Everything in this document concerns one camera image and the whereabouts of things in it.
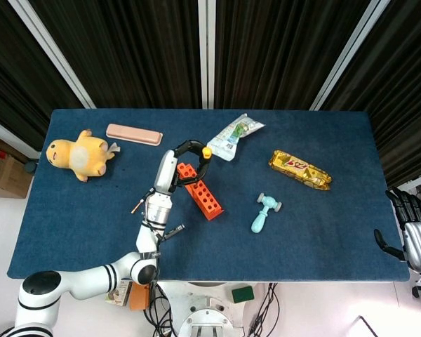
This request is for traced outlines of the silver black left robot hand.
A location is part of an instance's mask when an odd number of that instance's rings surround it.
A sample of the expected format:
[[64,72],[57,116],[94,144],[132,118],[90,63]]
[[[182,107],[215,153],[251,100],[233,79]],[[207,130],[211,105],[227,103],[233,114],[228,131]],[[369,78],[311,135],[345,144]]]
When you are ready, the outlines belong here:
[[[199,157],[199,167],[195,176],[180,178],[177,172],[178,158],[186,152],[191,152]],[[163,194],[173,194],[176,187],[197,183],[205,176],[212,155],[211,148],[198,140],[186,140],[175,149],[168,150],[159,165],[154,181],[155,191]]]

